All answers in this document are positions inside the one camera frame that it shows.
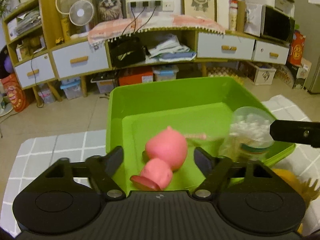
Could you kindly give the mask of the clear cotton swab jar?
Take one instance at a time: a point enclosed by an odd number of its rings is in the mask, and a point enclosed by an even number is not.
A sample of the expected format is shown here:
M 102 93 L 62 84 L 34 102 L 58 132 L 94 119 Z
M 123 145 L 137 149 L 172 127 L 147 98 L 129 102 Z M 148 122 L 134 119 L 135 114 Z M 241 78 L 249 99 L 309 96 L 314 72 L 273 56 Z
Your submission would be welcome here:
M 259 108 L 237 109 L 229 133 L 219 148 L 219 155 L 239 163 L 264 159 L 274 144 L 270 136 L 270 126 L 274 120 L 272 115 Z

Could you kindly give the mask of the pink pig toy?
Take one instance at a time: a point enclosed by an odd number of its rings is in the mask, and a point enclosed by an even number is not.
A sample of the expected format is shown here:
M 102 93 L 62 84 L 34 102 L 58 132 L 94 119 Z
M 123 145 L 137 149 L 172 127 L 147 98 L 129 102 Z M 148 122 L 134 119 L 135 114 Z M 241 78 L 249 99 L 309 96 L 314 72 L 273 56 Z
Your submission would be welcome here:
M 187 140 L 168 126 L 147 141 L 148 162 L 139 175 L 130 177 L 133 185 L 143 191 L 162 191 L 172 181 L 173 173 L 184 164 L 188 154 Z

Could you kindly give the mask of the orange plastic bowl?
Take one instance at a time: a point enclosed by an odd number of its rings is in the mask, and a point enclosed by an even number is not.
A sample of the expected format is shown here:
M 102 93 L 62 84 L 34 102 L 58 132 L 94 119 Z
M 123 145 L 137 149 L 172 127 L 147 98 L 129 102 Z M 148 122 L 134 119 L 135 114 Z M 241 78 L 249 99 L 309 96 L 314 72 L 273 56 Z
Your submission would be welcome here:
M 302 195 L 302 184 L 291 171 L 278 168 L 273 168 L 272 171 L 289 184 L 296 192 Z

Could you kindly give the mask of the green plastic bin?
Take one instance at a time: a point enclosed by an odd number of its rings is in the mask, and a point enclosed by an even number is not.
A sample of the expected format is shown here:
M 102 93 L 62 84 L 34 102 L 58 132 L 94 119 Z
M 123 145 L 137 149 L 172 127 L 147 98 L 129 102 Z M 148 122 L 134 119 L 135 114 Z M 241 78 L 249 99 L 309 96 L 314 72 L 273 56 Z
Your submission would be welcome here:
M 124 149 L 124 162 L 113 176 L 126 192 L 134 189 L 130 181 L 144 166 L 146 142 L 168 126 L 182 134 L 204 133 L 208 141 L 189 144 L 183 166 L 174 173 L 170 190 L 193 191 L 204 176 L 194 163 L 194 149 L 202 147 L 218 154 L 228 134 L 236 109 L 244 106 L 263 109 L 263 104 L 230 77 L 199 77 L 141 83 L 115 88 L 109 99 L 106 149 Z

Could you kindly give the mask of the grey checked tablecloth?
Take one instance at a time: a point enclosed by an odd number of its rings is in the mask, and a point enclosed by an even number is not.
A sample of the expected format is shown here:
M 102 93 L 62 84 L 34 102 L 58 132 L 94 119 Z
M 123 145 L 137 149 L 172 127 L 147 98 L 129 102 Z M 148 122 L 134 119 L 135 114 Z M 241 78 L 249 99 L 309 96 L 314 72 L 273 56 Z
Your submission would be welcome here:
M 263 104 L 276 117 L 285 120 L 310 121 L 309 117 L 291 100 L 276 95 Z M 1 202 L 1 227 L 13 237 L 20 233 L 12 213 L 14 198 L 38 175 L 59 157 L 71 161 L 84 161 L 93 155 L 105 155 L 106 129 L 97 131 L 31 138 L 20 145 L 15 155 L 10 176 Z M 300 180 L 319 179 L 319 150 L 307 145 L 298 145 L 294 152 L 276 165 L 292 171 Z M 303 233 L 310 234 L 319 229 L 319 198 L 307 209 L 303 220 Z

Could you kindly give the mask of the red gift box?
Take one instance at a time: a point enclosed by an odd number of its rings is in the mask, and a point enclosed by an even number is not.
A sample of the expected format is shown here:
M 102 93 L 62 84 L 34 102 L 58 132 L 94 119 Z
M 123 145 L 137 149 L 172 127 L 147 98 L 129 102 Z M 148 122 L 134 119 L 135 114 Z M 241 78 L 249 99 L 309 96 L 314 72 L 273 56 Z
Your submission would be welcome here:
M 290 50 L 287 57 L 287 62 L 300 66 L 303 56 L 304 44 L 305 44 L 306 36 L 303 35 L 300 31 L 295 30 L 293 34 L 293 40 L 290 44 Z

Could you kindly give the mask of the black bag on shelf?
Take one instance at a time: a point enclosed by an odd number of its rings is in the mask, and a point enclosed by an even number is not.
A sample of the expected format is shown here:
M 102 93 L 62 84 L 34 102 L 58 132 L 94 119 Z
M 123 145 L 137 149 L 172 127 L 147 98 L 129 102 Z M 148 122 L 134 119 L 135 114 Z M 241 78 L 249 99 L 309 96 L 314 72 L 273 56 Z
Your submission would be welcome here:
M 127 67 L 145 61 L 146 54 L 140 39 L 126 36 L 108 43 L 111 63 L 116 68 Z

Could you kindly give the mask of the wooden sideboard cabinet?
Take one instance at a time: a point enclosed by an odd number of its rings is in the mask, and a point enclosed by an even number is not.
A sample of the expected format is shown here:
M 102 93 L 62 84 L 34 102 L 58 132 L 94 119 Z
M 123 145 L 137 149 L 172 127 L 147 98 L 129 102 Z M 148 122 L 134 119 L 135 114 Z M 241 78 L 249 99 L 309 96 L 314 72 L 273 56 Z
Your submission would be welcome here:
M 63 33 L 61 18 L 54 2 L 55 0 L 31 0 L 9 13 L 2 21 L 8 53 L 23 89 L 115 68 L 112 66 L 108 47 L 110 41 L 91 46 L 87 33 L 61 45 L 56 44 L 55 40 Z M 18 38 L 10 38 L 7 25 L 18 15 L 32 9 L 39 10 L 40 23 L 24 32 L 21 38 L 42 30 L 46 48 L 19 61 L 15 50 Z M 255 61 L 284 64 L 289 54 L 289 47 L 283 43 L 230 30 L 226 30 L 224 34 L 200 30 L 147 31 L 130 36 L 137 35 L 142 44 L 149 44 L 154 36 L 168 33 L 176 33 L 179 41 L 195 52 L 194 62 Z

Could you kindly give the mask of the pink cloth runner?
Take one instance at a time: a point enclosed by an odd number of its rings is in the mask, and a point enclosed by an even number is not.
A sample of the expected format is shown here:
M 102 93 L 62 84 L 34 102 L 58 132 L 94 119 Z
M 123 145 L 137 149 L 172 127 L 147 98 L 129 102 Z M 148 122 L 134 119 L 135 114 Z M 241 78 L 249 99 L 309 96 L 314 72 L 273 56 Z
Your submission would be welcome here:
M 224 34 L 226 28 L 214 20 L 188 15 L 153 16 L 152 18 L 119 19 L 101 22 L 88 32 L 91 46 L 147 31 L 200 30 Z

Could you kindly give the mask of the white desk fan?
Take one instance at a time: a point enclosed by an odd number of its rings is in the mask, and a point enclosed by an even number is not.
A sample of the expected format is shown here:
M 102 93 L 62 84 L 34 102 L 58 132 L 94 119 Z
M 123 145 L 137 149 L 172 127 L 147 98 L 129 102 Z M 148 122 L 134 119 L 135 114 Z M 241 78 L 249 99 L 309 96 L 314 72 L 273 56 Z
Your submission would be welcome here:
M 75 2 L 69 11 L 69 19 L 72 24 L 81 27 L 85 32 L 91 30 L 95 15 L 94 5 L 87 0 Z

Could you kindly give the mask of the framed cat picture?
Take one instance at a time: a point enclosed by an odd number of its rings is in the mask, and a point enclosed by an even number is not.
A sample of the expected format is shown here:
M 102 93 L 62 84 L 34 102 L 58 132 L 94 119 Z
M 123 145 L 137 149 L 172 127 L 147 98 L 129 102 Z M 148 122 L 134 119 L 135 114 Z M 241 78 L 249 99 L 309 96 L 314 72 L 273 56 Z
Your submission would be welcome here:
M 92 0 L 92 3 L 95 24 L 127 18 L 126 0 Z

